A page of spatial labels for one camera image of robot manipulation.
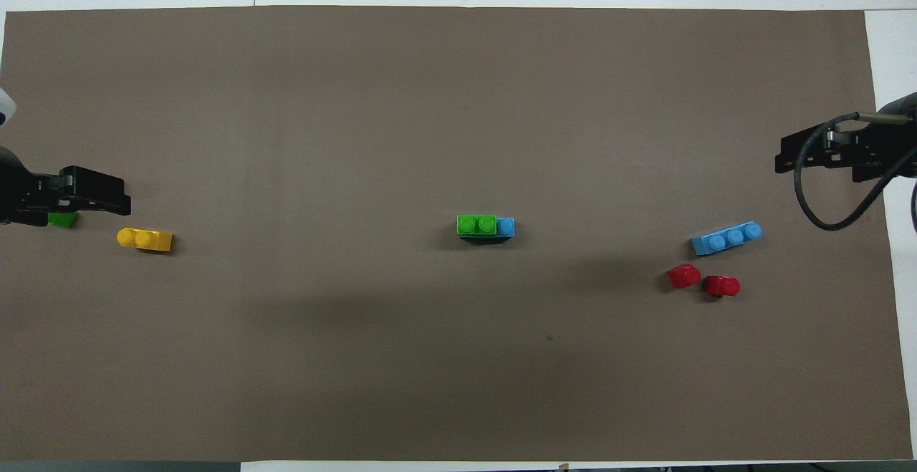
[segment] brown paper mat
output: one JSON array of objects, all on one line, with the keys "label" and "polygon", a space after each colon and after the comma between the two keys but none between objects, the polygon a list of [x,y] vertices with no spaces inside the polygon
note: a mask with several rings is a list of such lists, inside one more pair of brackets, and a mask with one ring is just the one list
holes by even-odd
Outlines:
[{"label": "brown paper mat", "polygon": [[825,233],[772,169],[874,108],[861,12],[10,13],[0,84],[33,172],[134,198],[0,227],[2,459],[911,457],[881,202]]}]

